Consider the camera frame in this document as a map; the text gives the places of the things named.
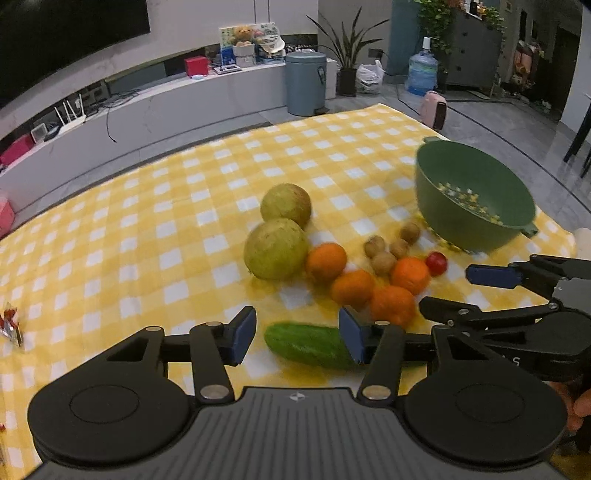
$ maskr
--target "box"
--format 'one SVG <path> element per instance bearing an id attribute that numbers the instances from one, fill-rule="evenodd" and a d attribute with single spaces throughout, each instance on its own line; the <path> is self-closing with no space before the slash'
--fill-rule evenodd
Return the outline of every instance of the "box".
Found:
<path id="1" fill-rule="evenodd" d="M 207 75 L 209 73 L 209 60 L 205 57 L 193 57 L 185 59 L 185 72 L 187 76 Z"/>
<path id="2" fill-rule="evenodd" d="M 7 150 L 0 155 L 0 162 L 5 165 L 10 165 L 15 160 L 21 158 L 25 153 L 35 146 L 35 141 L 31 134 L 25 134 L 21 138 L 17 138 Z"/>
<path id="3" fill-rule="evenodd" d="M 47 126 L 45 124 L 39 124 L 33 130 L 31 130 L 31 136 L 33 137 L 33 141 L 36 144 L 44 142 L 46 135 Z"/>
<path id="4" fill-rule="evenodd" d="M 0 197 L 0 237 L 10 232 L 14 221 L 14 211 L 6 197 Z"/>

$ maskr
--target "pink space heater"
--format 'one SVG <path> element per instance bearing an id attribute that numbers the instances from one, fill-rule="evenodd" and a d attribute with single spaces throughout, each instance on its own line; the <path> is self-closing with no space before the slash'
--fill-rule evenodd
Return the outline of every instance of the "pink space heater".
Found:
<path id="1" fill-rule="evenodd" d="M 421 107 L 421 121 L 434 130 L 441 130 L 447 115 L 447 102 L 437 92 L 427 92 Z"/>

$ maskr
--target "stuffed teddy bear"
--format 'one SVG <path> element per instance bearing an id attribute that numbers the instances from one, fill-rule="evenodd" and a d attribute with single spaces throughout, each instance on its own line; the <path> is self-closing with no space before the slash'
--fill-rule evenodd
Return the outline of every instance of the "stuffed teddy bear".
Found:
<path id="1" fill-rule="evenodd" d="M 236 45 L 239 41 L 246 42 L 252 39 L 252 28 L 248 25 L 241 25 L 234 27 L 234 36 L 232 37 L 232 45 Z"/>

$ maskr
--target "houseplant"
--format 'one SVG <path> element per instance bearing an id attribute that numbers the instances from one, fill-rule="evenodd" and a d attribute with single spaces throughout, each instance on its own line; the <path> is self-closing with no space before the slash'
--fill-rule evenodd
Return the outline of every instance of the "houseplant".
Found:
<path id="1" fill-rule="evenodd" d="M 326 29 L 316 20 L 306 15 L 314 22 L 314 25 L 316 25 L 318 29 L 329 38 L 330 42 L 332 43 L 332 47 L 328 45 L 320 46 L 328 48 L 331 52 L 333 52 L 336 55 L 337 61 L 340 63 L 340 76 L 337 83 L 338 95 L 355 96 L 355 77 L 357 75 L 357 57 L 359 52 L 361 52 L 361 49 L 365 46 L 383 40 L 382 38 L 364 40 L 364 38 L 370 30 L 373 30 L 374 28 L 379 27 L 380 25 L 389 21 L 389 19 L 382 20 L 381 22 L 378 22 L 369 28 L 361 28 L 359 31 L 356 31 L 355 28 L 357 27 L 357 20 L 359 20 L 360 14 L 361 7 L 359 7 L 359 10 L 357 10 L 357 15 L 355 15 L 355 19 L 353 20 L 353 25 L 351 26 L 351 31 L 349 33 L 345 31 L 345 23 L 341 22 L 340 27 L 342 33 L 340 38 L 330 22 L 328 22 L 328 20 L 325 19 L 321 14 L 319 14 L 319 17 L 328 25 L 332 35 L 329 34 Z"/>
<path id="2" fill-rule="evenodd" d="M 415 0 L 421 4 L 418 12 L 418 21 L 421 33 L 431 37 L 431 51 L 439 62 L 437 71 L 438 90 L 445 92 L 448 65 L 448 55 L 452 52 L 452 46 L 448 43 L 453 24 L 454 7 L 449 0 Z"/>
<path id="3" fill-rule="evenodd" d="M 499 14 L 499 11 L 495 7 L 486 7 L 486 17 L 483 18 L 484 22 L 492 30 L 498 30 L 504 33 L 505 27 L 503 26 L 503 18 Z"/>

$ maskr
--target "doorway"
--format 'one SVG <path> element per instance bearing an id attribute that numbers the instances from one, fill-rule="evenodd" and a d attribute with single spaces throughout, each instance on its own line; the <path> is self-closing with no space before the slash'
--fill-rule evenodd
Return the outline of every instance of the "doorway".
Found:
<path id="1" fill-rule="evenodd" d="M 552 55 L 549 101 L 556 110 L 564 110 L 573 83 L 574 68 L 579 53 L 579 37 L 563 28 L 556 31 L 556 45 Z"/>
<path id="2" fill-rule="evenodd" d="M 521 11 L 521 15 L 519 16 L 519 39 L 525 41 L 525 35 L 527 32 L 527 12 L 525 10 Z"/>

